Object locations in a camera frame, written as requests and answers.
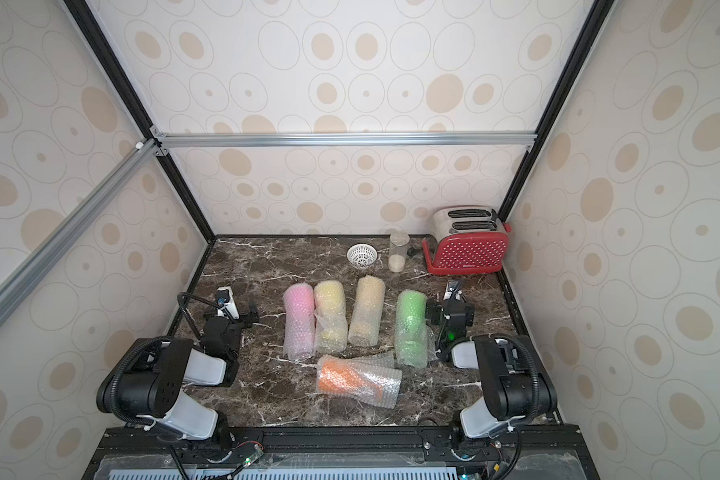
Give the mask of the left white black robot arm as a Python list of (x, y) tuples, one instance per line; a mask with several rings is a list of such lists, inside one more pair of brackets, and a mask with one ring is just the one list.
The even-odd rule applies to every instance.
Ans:
[(183, 387), (229, 387), (240, 368), (243, 331), (259, 321), (257, 305), (238, 310), (232, 289), (217, 289), (207, 300), (189, 292), (177, 295), (179, 312), (194, 337), (139, 338), (101, 382), (98, 410), (147, 431), (180, 441), (229, 448), (233, 442), (226, 416), (201, 405)]

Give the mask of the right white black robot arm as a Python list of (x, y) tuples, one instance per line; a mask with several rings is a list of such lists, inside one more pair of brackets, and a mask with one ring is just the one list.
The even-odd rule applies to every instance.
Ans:
[(557, 408), (557, 392), (526, 335), (468, 336), (475, 309), (460, 297), (429, 300), (425, 318), (438, 332), (435, 355), (441, 362), (479, 374), (482, 396), (455, 420), (463, 438), (495, 438), (532, 423)]

